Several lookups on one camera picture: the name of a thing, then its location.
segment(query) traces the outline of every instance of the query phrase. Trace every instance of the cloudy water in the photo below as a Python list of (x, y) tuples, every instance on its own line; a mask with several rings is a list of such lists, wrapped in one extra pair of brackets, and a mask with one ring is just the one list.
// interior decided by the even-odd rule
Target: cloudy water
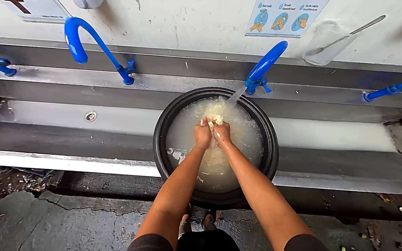
[[(223, 116), (224, 122), (231, 125), (231, 140), (234, 145), (255, 166), (260, 165), (263, 150), (258, 125), (239, 105), (224, 109), (225, 102), (226, 98), (223, 97), (202, 99), (188, 105), (176, 116), (166, 139), (167, 154), (173, 168), (182, 162), (195, 145), (193, 127), (204, 116), (213, 114)], [(238, 187), (238, 180), (224, 151), (218, 146), (210, 146), (201, 162), (195, 189), (223, 193)]]

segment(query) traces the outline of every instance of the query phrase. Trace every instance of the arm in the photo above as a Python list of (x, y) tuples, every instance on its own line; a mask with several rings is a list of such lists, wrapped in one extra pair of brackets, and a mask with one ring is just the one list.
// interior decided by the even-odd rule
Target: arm
[(145, 234), (159, 234), (176, 249), (179, 224), (195, 188), (202, 157), (212, 138), (207, 118), (203, 120), (204, 126), (200, 123), (195, 126), (195, 147), (165, 181), (135, 239)]
[(214, 123), (214, 136), (237, 176), (241, 189), (260, 221), (274, 251), (299, 234), (313, 234), (272, 182), (232, 143), (229, 124)]

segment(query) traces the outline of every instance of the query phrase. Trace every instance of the hand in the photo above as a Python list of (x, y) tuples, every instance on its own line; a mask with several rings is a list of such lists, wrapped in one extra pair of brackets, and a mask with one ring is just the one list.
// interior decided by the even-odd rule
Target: hand
[(215, 122), (215, 119), (212, 122), (214, 123), (214, 137), (218, 142), (218, 146), (223, 150), (229, 149), (232, 144), (231, 126), (226, 122), (219, 125)]
[(198, 125), (195, 126), (195, 146), (198, 146), (205, 151), (209, 148), (212, 133), (210, 132), (209, 124), (207, 123), (207, 117), (204, 117), (202, 120), (203, 125), (201, 125), (201, 121), (198, 121)]

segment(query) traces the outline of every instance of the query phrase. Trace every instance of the sink drain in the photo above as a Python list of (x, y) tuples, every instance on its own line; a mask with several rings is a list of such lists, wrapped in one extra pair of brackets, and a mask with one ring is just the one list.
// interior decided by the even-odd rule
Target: sink drain
[(86, 122), (93, 122), (97, 117), (97, 113), (96, 112), (88, 112), (85, 115), (85, 121)]

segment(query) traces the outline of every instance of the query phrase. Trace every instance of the handwashing poster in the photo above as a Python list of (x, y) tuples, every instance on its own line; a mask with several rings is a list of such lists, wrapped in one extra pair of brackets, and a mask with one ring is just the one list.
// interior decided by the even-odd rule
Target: handwashing poster
[(330, 0), (256, 0), (246, 36), (301, 37)]

